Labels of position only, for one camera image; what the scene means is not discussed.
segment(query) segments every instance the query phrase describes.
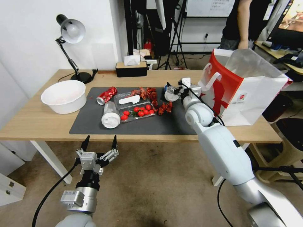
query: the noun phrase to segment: person's arm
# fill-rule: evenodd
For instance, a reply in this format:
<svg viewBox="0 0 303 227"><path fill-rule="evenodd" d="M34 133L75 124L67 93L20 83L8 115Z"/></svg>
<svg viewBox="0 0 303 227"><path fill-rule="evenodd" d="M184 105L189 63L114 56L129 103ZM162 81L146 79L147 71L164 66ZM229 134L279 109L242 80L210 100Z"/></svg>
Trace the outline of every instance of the person's arm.
<svg viewBox="0 0 303 227"><path fill-rule="evenodd" d="M240 0L238 6L238 27L240 42L238 49L248 48L249 7L252 0Z"/></svg>

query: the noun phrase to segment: wooden table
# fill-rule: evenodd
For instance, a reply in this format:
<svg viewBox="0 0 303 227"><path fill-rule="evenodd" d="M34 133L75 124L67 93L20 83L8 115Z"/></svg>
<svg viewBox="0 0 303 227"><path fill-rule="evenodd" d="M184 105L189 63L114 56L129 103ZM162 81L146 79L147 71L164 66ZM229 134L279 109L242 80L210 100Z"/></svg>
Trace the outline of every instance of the wooden table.
<svg viewBox="0 0 303 227"><path fill-rule="evenodd" d="M55 156L45 141L83 141L87 135L72 135L69 130L78 114L57 114L41 102L42 92L59 78L72 73L72 70L58 70L57 73L28 101L17 115L0 131L0 140L29 140L63 176L67 170ZM197 83L202 71L148 71L146 77L118 78L114 73L98 73L86 85L86 94L92 87L162 87L169 81L177 85L181 77L191 77ZM281 139L267 121L261 116L253 126L228 127L240 143L280 143ZM90 141L112 141L113 135L91 135ZM119 142L197 142L197 135L119 135ZM66 177L70 183L72 177Z"/></svg>
<svg viewBox="0 0 303 227"><path fill-rule="evenodd" d="M254 43L254 47L258 47L259 49L265 51L266 53L268 53L270 56L274 57L275 59L281 58L281 57L285 56L286 54L290 53L289 51L282 50L282 49L271 50L270 48L262 45L262 42L260 42L260 41L255 42ZM286 65L291 70L295 71L297 74L303 75L303 68L298 68L296 66L293 66L293 65L290 65L290 64L286 64L286 63L284 63L284 65Z"/></svg>

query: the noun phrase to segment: white plastic bowl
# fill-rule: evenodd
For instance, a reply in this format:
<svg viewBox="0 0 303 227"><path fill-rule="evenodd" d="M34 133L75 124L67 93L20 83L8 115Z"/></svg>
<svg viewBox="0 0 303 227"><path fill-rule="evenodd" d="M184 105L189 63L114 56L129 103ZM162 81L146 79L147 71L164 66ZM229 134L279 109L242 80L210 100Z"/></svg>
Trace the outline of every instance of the white plastic bowl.
<svg viewBox="0 0 303 227"><path fill-rule="evenodd" d="M41 101L59 114L69 114L86 103L85 84L77 80L66 80L48 87Z"/></svg>

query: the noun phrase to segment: person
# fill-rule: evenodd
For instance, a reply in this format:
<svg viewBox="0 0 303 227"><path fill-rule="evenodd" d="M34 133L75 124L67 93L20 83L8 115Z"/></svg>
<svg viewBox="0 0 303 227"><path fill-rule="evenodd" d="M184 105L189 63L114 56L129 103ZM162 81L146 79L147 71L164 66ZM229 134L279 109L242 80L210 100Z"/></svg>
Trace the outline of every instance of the person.
<svg viewBox="0 0 303 227"><path fill-rule="evenodd" d="M235 0L221 38L221 49L246 49L257 40L266 23L264 15L271 0Z"/></svg>

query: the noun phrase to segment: lamp shade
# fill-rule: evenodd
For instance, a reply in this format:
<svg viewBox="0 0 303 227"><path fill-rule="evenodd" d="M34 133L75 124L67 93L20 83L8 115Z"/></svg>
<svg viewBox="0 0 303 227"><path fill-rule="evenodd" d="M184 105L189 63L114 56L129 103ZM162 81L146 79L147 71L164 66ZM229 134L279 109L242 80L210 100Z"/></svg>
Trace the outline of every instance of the lamp shade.
<svg viewBox="0 0 303 227"><path fill-rule="evenodd" d="M62 14L59 14L56 19L61 26L61 35L66 42L75 44L85 36L85 27L80 21L68 19Z"/></svg>

